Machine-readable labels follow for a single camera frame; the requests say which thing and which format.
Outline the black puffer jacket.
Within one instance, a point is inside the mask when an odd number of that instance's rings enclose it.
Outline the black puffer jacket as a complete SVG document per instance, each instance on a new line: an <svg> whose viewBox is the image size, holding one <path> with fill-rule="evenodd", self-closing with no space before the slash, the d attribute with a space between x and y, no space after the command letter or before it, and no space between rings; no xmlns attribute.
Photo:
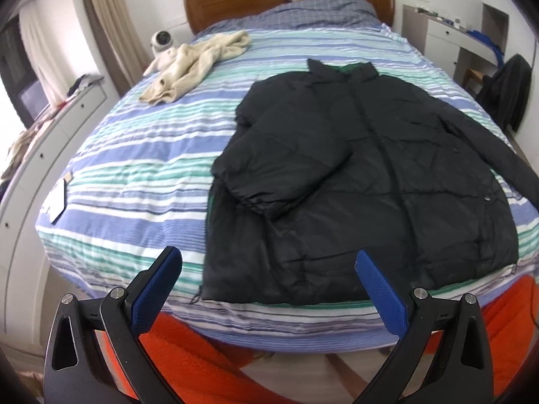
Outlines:
<svg viewBox="0 0 539 404"><path fill-rule="evenodd" d="M369 63L255 83L211 173L201 296L227 303L364 300L360 251L416 287L478 279L519 257L503 186L538 201L506 143Z"/></svg>

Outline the white drawer cabinet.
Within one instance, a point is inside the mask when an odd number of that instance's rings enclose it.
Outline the white drawer cabinet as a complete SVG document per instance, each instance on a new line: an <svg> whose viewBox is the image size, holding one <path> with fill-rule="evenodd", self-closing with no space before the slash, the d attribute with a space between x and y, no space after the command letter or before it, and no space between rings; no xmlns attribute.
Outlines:
<svg viewBox="0 0 539 404"><path fill-rule="evenodd" d="M36 232L41 205L69 160L118 101L101 77L59 112L27 152L1 202L1 336L40 345L49 263Z"/></svg>

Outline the black smartphone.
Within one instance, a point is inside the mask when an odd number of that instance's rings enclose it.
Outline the black smartphone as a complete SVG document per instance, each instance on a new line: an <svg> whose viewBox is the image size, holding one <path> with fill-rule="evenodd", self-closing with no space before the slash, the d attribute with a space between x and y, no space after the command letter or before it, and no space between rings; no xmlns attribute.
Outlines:
<svg viewBox="0 0 539 404"><path fill-rule="evenodd" d="M59 179L41 207L50 224L55 224L67 208L67 182L64 178Z"/></svg>

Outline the striped blue green bed sheet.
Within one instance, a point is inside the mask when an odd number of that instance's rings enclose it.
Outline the striped blue green bed sheet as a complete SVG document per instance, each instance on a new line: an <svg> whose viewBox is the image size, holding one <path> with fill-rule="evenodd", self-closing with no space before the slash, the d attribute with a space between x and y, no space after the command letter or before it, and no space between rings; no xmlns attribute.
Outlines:
<svg viewBox="0 0 539 404"><path fill-rule="evenodd" d="M214 64L175 102L139 100L157 74L119 101L64 171L73 173L65 212L55 224L42 212L38 217L46 254L61 274L98 296L130 282L173 246L181 252L183 270L166 311L224 343L299 353L390 345L395 338L368 295L315 305L227 303L201 296L211 169L236 132L237 106L258 81L304 71L310 60L336 68L369 63L380 74L449 103L511 146L469 94L384 25L246 31L247 51ZM518 260L478 279L427 289L431 293L449 299L472 293L488 305L521 277L537 275L538 201L529 202L510 185L503 191L518 234Z"/></svg>

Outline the white paper packet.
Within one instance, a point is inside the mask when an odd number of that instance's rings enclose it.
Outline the white paper packet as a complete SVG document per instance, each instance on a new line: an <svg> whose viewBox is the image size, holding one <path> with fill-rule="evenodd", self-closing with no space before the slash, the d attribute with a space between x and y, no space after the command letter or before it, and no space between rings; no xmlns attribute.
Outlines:
<svg viewBox="0 0 539 404"><path fill-rule="evenodd" d="M71 181L73 180L73 173L71 171L68 171L64 176L63 176L63 180L65 182L65 184L70 184Z"/></svg>

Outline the black garment on chair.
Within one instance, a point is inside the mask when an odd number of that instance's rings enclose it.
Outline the black garment on chair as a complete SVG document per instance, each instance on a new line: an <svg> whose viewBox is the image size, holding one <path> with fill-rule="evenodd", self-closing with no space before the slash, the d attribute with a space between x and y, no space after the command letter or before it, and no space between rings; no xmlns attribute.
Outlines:
<svg viewBox="0 0 539 404"><path fill-rule="evenodd" d="M532 83L532 67L520 54L512 56L493 76L484 76L477 103L501 130L519 130Z"/></svg>

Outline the beige fleece garment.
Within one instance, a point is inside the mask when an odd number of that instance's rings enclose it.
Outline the beige fleece garment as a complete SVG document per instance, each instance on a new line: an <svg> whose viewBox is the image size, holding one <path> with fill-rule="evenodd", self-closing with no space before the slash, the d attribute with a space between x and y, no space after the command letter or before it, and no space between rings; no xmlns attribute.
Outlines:
<svg viewBox="0 0 539 404"><path fill-rule="evenodd" d="M196 88L214 64L234 59L247 51L251 38L246 30L219 33L195 44L170 47L159 53L144 71L158 76L139 98L148 104L173 103Z"/></svg>

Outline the wooden chair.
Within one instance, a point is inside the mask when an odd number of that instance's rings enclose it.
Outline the wooden chair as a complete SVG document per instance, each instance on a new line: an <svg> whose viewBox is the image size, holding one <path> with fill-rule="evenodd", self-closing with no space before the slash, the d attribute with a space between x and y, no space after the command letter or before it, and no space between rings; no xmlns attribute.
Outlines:
<svg viewBox="0 0 539 404"><path fill-rule="evenodd" d="M467 68L462 79L462 87L471 94L477 95L484 88L489 76L483 72Z"/></svg>

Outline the beige curtain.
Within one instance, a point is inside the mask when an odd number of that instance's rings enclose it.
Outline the beige curtain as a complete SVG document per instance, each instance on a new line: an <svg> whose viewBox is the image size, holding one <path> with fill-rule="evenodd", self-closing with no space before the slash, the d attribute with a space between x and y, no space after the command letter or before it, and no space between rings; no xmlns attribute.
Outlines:
<svg viewBox="0 0 539 404"><path fill-rule="evenodd" d="M125 0L83 0L90 27L113 85L122 96L150 63Z"/></svg>

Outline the white desk with drawer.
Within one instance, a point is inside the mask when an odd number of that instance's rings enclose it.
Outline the white desk with drawer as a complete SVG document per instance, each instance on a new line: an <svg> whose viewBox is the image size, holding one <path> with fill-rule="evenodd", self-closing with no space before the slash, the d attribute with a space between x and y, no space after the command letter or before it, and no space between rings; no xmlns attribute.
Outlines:
<svg viewBox="0 0 539 404"><path fill-rule="evenodd" d="M401 36L458 84L468 68L497 69L494 52L483 42L411 5L403 6Z"/></svg>

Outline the blue checked duvet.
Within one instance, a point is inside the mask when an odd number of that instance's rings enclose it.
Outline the blue checked duvet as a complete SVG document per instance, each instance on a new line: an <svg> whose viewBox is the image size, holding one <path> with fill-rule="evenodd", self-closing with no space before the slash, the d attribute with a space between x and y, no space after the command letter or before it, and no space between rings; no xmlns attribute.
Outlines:
<svg viewBox="0 0 539 404"><path fill-rule="evenodd" d="M380 27L374 7L366 0L300 0L278 5L258 15L219 21L199 36L235 30L301 30L308 28Z"/></svg>

